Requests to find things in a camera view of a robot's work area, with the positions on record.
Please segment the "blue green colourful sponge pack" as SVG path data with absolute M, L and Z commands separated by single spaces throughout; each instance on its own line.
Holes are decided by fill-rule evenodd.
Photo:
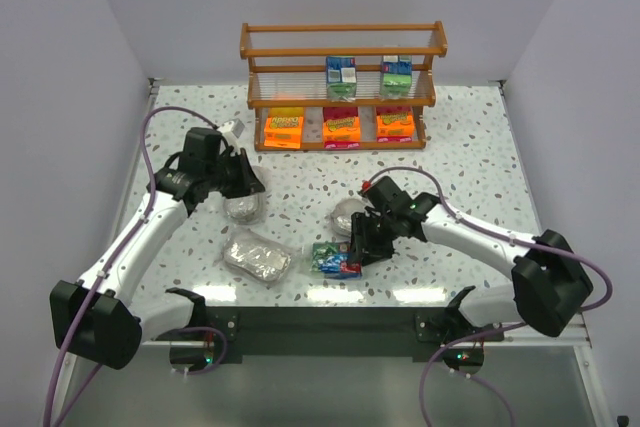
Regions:
M 362 269 L 358 263 L 349 262 L 349 242 L 314 243 L 311 248 L 310 270 L 326 279 L 359 279 Z

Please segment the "orange pink Scrub Mommy box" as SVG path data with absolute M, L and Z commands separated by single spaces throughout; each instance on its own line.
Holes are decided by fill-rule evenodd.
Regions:
M 378 142 L 410 142 L 415 122 L 409 106 L 376 108 L 376 139 Z

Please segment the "orange Scrub Daddy box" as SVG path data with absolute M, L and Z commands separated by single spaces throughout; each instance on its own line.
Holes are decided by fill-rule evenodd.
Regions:
M 304 119 L 302 107 L 270 108 L 263 130 L 264 144 L 274 148 L 300 149 Z

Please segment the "orange Scrub Mommy box back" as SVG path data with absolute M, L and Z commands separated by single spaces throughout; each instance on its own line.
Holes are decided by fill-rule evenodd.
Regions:
M 324 107 L 322 140 L 325 149 L 345 150 L 360 146 L 361 122 L 357 107 Z

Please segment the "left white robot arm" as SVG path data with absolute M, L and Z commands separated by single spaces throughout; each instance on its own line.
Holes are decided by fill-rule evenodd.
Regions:
M 238 121 L 217 128 L 195 127 L 183 148 L 155 174 L 125 230 L 74 282 L 60 281 L 50 293 L 58 348 L 120 370 L 140 345 L 165 333 L 208 324 L 203 296 L 169 288 L 146 309 L 131 302 L 156 256 L 212 192 L 227 199 L 264 192 L 244 148 Z

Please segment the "silver scourer pack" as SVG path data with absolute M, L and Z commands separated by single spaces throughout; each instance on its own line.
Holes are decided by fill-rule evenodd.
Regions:
M 264 218 L 266 199 L 266 191 L 241 198 L 224 199 L 222 208 L 226 216 L 235 223 L 240 225 L 254 224 Z
M 349 237 L 352 231 L 351 217 L 354 213 L 364 213 L 366 204 L 359 198 L 340 200 L 329 214 L 332 231 L 338 236 Z
M 250 229 L 236 229 L 224 243 L 223 261 L 264 284 L 278 282 L 294 263 L 296 251 Z

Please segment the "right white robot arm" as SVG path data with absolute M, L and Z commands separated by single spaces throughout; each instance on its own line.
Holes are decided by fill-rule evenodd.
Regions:
M 523 323 L 557 337 L 581 310 L 593 283 L 566 239 L 551 230 L 524 234 L 474 221 L 440 196 L 415 197 L 390 177 L 364 182 L 368 205 L 351 220 L 349 260 L 362 267 L 391 259 L 398 238 L 461 252 L 509 279 L 509 284 L 463 289 L 448 309 L 467 328 Z

